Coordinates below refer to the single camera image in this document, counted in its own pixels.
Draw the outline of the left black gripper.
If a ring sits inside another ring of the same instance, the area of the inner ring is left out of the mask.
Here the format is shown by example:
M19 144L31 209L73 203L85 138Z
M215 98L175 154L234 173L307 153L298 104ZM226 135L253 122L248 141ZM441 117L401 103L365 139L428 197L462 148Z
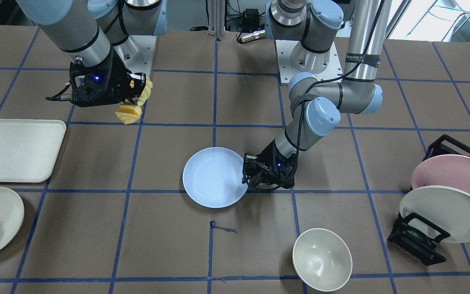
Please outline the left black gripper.
M267 145L257 156L243 156L242 184L256 190L289 189L295 185L298 152L283 156L275 141Z

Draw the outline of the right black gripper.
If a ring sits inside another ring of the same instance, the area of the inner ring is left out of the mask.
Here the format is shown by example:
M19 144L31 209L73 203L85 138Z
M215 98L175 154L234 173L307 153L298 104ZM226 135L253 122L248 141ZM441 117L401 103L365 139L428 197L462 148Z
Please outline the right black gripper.
M78 107L114 105L126 99L142 107L148 99L146 74L131 73L115 51L92 67L82 61L71 63L69 76L70 102Z

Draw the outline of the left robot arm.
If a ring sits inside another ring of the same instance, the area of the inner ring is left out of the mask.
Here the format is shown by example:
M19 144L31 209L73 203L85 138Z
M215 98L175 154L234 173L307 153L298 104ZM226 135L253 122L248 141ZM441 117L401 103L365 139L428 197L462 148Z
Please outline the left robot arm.
M278 56L292 121L258 155L243 158L242 183L258 191L294 186L301 153L329 135L341 114L371 114L383 101L375 83L390 0L273 0L265 37L289 42Z

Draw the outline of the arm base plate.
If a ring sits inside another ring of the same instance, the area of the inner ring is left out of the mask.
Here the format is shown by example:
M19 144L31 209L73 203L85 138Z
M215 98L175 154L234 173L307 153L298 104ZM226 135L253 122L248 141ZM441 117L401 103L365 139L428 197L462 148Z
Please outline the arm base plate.
M299 41L276 40L277 63L280 84L287 86L300 72L311 73L317 80L329 80L343 75L344 67L338 58L335 43L322 54L312 53L300 45Z
M155 53L156 36L129 36L126 41L114 48L131 72L151 74Z

